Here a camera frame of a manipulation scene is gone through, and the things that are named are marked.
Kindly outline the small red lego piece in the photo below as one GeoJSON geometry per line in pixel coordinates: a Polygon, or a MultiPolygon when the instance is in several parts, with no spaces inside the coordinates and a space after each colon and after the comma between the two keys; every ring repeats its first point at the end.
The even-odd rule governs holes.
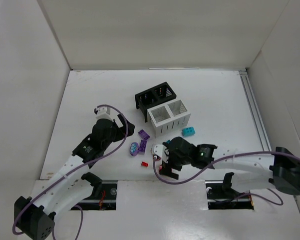
{"type": "Polygon", "coordinates": [[[147,168],[147,167],[148,167],[148,165],[149,165],[149,164],[148,164],[148,163],[146,163],[146,162],[144,162],[144,161],[142,161],[142,162],[141,162],[141,166],[142,166],[142,167],[146,167],[146,168],[147,168]]]}

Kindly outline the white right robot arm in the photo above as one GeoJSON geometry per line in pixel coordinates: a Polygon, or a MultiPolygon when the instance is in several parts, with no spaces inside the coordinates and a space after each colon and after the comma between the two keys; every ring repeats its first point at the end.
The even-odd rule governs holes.
{"type": "Polygon", "coordinates": [[[276,189],[287,195],[300,196],[300,159],[284,147],[275,152],[239,153],[218,149],[213,144],[194,145],[182,137],[154,145],[153,158],[161,160],[159,174],[175,179],[185,165],[204,170],[229,170],[221,189],[232,198],[250,190],[276,189]]]}

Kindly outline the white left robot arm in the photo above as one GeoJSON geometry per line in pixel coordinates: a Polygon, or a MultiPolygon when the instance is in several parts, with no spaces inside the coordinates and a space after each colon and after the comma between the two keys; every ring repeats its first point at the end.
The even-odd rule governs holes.
{"type": "Polygon", "coordinates": [[[46,183],[36,197],[19,197],[14,203],[14,235],[25,234],[32,240],[44,240],[52,232],[55,221],[81,200],[97,196],[102,179],[90,170],[96,162],[108,157],[107,148],[115,142],[123,144],[134,134],[135,126],[118,114],[119,127],[110,117],[99,118],[81,143],[72,151],[62,168],[46,183]]]}

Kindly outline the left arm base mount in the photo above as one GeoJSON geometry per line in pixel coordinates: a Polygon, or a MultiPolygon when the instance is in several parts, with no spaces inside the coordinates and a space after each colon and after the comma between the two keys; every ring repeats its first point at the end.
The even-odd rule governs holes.
{"type": "Polygon", "coordinates": [[[77,203],[84,211],[116,210],[118,181],[106,180],[100,190],[94,188],[92,194],[77,203]]]}

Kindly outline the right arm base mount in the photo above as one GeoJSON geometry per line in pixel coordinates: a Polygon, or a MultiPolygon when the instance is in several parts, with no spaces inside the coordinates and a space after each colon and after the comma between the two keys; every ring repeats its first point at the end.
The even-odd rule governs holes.
{"type": "Polygon", "coordinates": [[[249,196],[235,199],[241,194],[232,189],[225,189],[222,181],[207,181],[205,185],[208,210],[254,210],[253,201],[249,196]]]}

